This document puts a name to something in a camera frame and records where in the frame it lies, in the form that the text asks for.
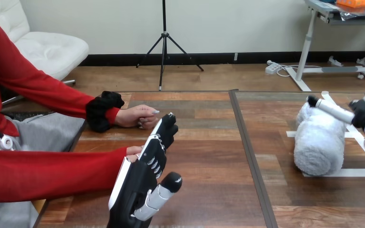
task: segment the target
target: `white table frame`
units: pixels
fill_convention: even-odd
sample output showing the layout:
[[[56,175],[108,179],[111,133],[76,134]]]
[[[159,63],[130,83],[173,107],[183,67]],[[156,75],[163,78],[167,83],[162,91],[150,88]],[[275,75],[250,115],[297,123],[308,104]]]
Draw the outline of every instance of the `white table frame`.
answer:
[[[305,68],[306,59],[308,56],[308,52],[310,49],[311,41],[313,38],[314,33],[314,25],[316,23],[317,17],[321,18],[325,23],[329,23],[329,20],[332,18],[332,14],[326,11],[318,11],[318,9],[312,6],[309,6],[309,10],[311,10],[311,21],[308,27],[308,32],[306,34],[306,40],[304,41],[303,50],[301,52],[300,62],[297,69],[297,72],[291,67],[285,68],[287,73],[293,79],[293,81],[298,85],[298,87],[302,91],[311,91],[310,88],[306,85],[303,81],[302,76],[305,73],[354,73],[359,72],[365,76],[365,67],[363,66],[347,66],[347,67],[322,67],[322,68]],[[346,21],[338,23],[338,25],[345,24]],[[365,20],[356,21],[356,23],[352,24],[359,24],[365,25]]]

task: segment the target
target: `white chair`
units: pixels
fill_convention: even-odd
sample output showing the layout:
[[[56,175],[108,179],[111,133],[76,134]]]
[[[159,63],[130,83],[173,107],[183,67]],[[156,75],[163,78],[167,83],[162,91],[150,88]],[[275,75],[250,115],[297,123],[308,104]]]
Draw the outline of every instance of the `white chair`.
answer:
[[[64,79],[89,52],[87,43],[79,38],[58,33],[30,32],[20,0],[0,0],[0,26],[30,63],[58,80]],[[74,84],[75,80],[64,83]],[[21,98],[17,96],[2,104]]]

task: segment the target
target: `hand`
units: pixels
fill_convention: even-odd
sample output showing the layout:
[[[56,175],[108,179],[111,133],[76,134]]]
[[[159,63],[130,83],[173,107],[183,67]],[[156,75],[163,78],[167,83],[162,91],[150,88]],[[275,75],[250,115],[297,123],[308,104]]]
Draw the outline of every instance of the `hand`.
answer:
[[[142,152],[144,146],[131,146],[126,149],[126,157],[131,161],[135,162]]]
[[[147,105],[120,110],[115,117],[115,124],[121,127],[140,126],[141,129],[153,129],[159,119],[153,112],[156,109]]]

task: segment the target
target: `tripod leg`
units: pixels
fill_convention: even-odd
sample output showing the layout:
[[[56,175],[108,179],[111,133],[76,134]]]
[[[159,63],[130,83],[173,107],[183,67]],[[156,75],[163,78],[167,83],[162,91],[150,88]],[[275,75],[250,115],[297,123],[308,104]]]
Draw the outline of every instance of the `tripod leg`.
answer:
[[[154,47],[160,42],[160,40],[163,38],[163,36],[161,36],[156,43],[153,45],[153,47],[147,52],[147,54],[145,55],[145,57],[142,59],[141,62],[138,63],[138,65],[136,65],[136,68],[138,68],[146,59],[146,57],[153,51]]]
[[[163,37],[163,51],[162,51],[162,67],[160,69],[160,83],[159,83],[159,91],[162,90],[162,81],[163,81],[163,71],[164,71],[164,54],[165,54],[165,47],[166,47],[166,37]]]
[[[167,37],[164,38],[164,65],[166,65],[166,61],[168,59],[167,56]]]
[[[190,58],[190,60],[191,60],[191,62],[194,64],[194,65],[196,65],[197,67],[199,67],[199,69],[201,69],[201,71],[203,71],[203,69],[202,69],[202,67],[200,66],[200,65],[198,65],[198,64],[196,64],[195,62],[194,62],[194,60],[191,58],[191,56],[188,54],[188,53],[186,53],[185,51],[184,51],[184,49],[182,48],[182,47],[180,47],[180,45],[178,45],[174,40],[173,40],[173,38],[171,38],[170,36],[169,36],[169,38],[170,38],[170,40],[184,53],[184,54],[186,54],[189,58]]]

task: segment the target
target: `fluffy white towel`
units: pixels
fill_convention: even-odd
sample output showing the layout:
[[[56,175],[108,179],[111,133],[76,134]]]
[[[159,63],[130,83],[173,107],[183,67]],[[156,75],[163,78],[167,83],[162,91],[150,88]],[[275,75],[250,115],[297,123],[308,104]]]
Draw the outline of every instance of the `fluffy white towel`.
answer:
[[[324,111],[321,111],[318,108],[310,107],[310,105],[307,102],[304,103],[303,107],[301,107],[300,112],[298,113],[297,118],[296,118],[297,127],[301,124],[301,122],[303,122],[305,119],[309,118],[310,116],[321,115],[321,114],[327,115]]]
[[[329,175],[344,162],[346,124],[304,104],[297,116],[294,159],[296,166],[312,176]]]

